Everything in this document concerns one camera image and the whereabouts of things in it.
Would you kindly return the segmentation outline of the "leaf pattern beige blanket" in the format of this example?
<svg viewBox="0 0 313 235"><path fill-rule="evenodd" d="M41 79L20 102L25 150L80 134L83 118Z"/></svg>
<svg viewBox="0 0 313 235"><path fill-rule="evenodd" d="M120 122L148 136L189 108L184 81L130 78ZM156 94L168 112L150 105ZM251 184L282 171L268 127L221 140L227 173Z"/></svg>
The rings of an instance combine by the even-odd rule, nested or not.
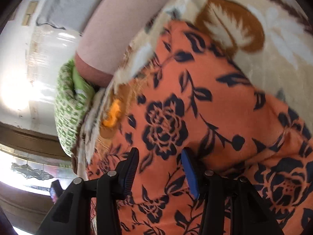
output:
<svg viewBox="0 0 313 235"><path fill-rule="evenodd" d="M163 11L208 34L252 83L294 108L312 129L312 21L299 0L170 0ZM113 94L152 56L143 33L136 34L109 85L91 101L72 152L77 174L91 158Z"/></svg>

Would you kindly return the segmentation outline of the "pink bolster pillow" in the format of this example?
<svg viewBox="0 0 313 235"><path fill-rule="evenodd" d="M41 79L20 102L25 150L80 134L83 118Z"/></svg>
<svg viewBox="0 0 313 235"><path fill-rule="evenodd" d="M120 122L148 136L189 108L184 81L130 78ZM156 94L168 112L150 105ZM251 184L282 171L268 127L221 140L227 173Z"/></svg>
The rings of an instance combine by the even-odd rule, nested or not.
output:
<svg viewBox="0 0 313 235"><path fill-rule="evenodd" d="M89 20L76 49L74 63L82 78L107 87L130 42L143 30L149 53L170 15L163 7L170 0L102 0Z"/></svg>

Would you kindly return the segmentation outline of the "brown door with stained glass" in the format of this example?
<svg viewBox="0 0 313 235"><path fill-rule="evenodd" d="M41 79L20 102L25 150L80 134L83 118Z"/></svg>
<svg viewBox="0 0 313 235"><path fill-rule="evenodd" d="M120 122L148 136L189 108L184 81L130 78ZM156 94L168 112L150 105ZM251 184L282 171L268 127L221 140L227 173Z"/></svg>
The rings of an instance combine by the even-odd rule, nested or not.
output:
<svg viewBox="0 0 313 235"><path fill-rule="evenodd" d="M66 189L75 177L56 136L1 123L1 209L14 228L36 233L52 182Z"/></svg>

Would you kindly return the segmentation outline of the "green white checkered pillow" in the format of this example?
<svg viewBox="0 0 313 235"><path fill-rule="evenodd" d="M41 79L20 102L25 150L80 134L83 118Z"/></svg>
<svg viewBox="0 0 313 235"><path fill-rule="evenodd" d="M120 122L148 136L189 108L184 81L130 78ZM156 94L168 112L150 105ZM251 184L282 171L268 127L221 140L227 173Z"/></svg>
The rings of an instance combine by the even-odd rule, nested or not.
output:
<svg viewBox="0 0 313 235"><path fill-rule="evenodd" d="M81 124L94 95L94 87L80 76L74 60L61 66L54 111L57 136L67 156L73 155Z"/></svg>

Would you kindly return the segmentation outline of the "grey pillow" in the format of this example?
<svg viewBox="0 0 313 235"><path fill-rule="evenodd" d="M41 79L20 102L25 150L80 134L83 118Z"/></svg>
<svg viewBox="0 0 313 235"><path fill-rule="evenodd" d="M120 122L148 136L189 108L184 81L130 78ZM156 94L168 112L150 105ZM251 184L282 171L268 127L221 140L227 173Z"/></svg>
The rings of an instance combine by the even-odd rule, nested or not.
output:
<svg viewBox="0 0 313 235"><path fill-rule="evenodd" d="M102 0L46 0L36 25L54 29L84 31L87 22Z"/></svg>

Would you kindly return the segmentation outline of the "beige wall switch pair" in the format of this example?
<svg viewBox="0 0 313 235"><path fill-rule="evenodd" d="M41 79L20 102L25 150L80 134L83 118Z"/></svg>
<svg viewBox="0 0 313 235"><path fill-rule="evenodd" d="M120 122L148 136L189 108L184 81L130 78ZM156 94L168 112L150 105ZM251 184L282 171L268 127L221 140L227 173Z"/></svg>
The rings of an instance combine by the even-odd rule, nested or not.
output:
<svg viewBox="0 0 313 235"><path fill-rule="evenodd" d="M38 3L39 3L38 1L31 1L28 4L25 15L24 15L23 20L22 20L22 26L28 27L30 25L31 18L36 11Z"/></svg>

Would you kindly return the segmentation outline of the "orange black floral garment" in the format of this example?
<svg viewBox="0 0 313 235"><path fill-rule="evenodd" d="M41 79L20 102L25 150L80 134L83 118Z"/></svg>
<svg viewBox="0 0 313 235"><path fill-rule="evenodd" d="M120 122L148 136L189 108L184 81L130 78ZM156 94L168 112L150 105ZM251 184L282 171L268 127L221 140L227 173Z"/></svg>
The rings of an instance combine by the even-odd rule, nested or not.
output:
<svg viewBox="0 0 313 235"><path fill-rule="evenodd" d="M123 234L198 234L203 203L191 195L181 164L188 149L207 168L247 178L285 234L312 221L312 136L303 119L253 86L188 22L171 21L137 78L119 88L117 127L86 171L113 170L139 151L132 192L118 202Z"/></svg>

